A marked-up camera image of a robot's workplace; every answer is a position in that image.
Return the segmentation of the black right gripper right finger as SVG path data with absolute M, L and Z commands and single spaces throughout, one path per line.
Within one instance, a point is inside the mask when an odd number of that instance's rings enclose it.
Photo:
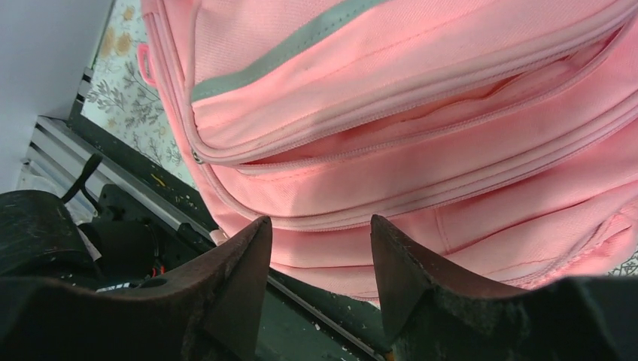
M 636 277 L 523 290 L 477 275 L 371 219 L 384 334 L 397 360 L 635 360 Z

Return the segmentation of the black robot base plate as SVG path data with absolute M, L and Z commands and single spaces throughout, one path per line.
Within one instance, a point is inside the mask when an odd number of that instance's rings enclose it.
M 83 113 L 75 101 L 68 128 L 104 161 L 92 180 L 104 178 L 156 217 L 187 236 L 169 256 L 184 263 L 206 250 L 203 237 L 216 228 L 198 191 Z M 258 360 L 390 360 L 378 310 L 271 272 L 257 341 Z

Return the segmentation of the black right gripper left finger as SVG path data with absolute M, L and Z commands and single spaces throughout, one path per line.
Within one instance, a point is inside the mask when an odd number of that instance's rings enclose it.
M 253 360 L 272 251 L 260 217 L 134 288 L 1 282 L 3 360 Z

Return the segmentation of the pink student backpack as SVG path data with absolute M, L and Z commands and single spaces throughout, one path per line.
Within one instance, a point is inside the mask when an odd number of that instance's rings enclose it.
M 143 78 L 217 225 L 378 299 L 375 214 L 533 289 L 637 246 L 635 1 L 144 1 Z

